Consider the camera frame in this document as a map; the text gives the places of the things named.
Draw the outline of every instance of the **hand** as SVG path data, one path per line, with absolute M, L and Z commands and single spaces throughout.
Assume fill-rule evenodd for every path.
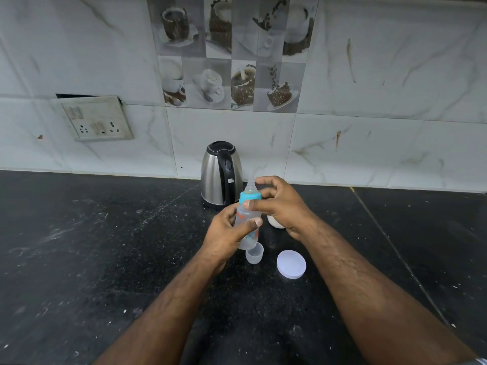
M 267 199 L 246 200 L 243 206 L 249 210 L 272 215 L 280 225 L 286 228 L 292 238 L 302 242 L 302 231 L 308 227 L 310 221 L 316 220 L 317 216 L 284 179 L 277 176 L 259 177 L 255 179 L 255 182 L 272 184 L 274 187 L 260 191 L 262 198 Z
M 213 217 L 200 249 L 200 253 L 218 265 L 217 272 L 223 269 L 235 253 L 240 240 L 262 225 L 262 219 L 256 217 L 233 227 L 238 205 L 234 203 L 227 206 Z

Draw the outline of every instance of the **fingernail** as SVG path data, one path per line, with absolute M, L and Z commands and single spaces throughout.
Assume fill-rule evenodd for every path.
M 262 225 L 262 219 L 259 218 L 259 217 L 256 217 L 255 219 L 253 219 L 255 221 L 255 223 L 257 224 L 258 227 L 260 227 Z

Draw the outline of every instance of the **finger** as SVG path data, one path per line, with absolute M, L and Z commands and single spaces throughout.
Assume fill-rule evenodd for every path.
M 281 177 L 278 177 L 277 175 L 272 175 L 270 177 L 257 177 L 255 178 L 255 183 L 257 184 L 272 184 L 274 187 L 279 189 L 279 187 L 282 187 L 287 184 L 287 182 L 282 179 Z
M 259 217 L 255 217 L 253 219 L 247 220 L 245 223 L 236 226 L 234 228 L 236 240 L 240 242 L 242 238 L 244 238 L 250 232 L 256 230 L 261 225 L 262 225 L 262 219 Z
M 237 212 L 237 207 L 239 206 L 239 203 L 236 202 L 230 206 L 227 206 L 224 208 L 222 211 L 220 211 L 219 215 L 223 216 L 225 219 L 230 220 L 232 216 L 235 215 Z
M 273 187 L 267 187 L 259 190 L 259 192 L 260 194 L 262 194 L 262 198 L 274 198 L 277 194 L 277 189 Z
M 252 211 L 261 211 L 263 213 L 272 215 L 275 213 L 275 200 L 272 199 L 248 199 L 244 201 L 244 208 Z

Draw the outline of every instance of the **stainless steel kettle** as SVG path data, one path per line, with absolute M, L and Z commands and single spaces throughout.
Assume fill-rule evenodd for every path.
M 243 190 L 242 165 L 235 146 L 223 140 L 210 143 L 201 164 L 203 203 L 220 210 L 235 203 Z

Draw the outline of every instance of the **forearm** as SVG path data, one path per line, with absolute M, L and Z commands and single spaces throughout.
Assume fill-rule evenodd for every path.
M 449 329 L 333 228 L 313 220 L 303 230 L 302 242 L 370 364 L 444 365 L 475 357 Z
M 218 263 L 198 252 L 95 364 L 178 364 Z

